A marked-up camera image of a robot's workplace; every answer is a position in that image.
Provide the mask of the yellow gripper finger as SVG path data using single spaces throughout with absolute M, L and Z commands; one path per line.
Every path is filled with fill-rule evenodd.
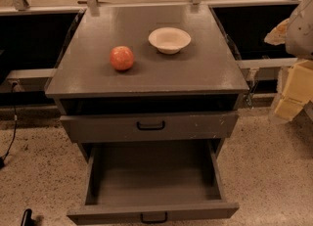
M 292 121 L 304 108 L 302 103 L 296 100 L 280 99 L 274 108 L 274 116 Z

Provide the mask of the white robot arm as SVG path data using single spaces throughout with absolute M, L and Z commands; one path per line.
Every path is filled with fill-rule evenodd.
M 264 42 L 284 44 L 286 51 L 297 57 L 273 107 L 274 119 L 289 122 L 313 99 L 313 0 L 301 0 L 290 17 L 265 36 Z

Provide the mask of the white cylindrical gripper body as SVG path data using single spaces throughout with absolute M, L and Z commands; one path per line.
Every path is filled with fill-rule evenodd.
M 313 99 L 313 62 L 297 61 L 290 69 L 283 90 L 283 102 L 304 106 Z

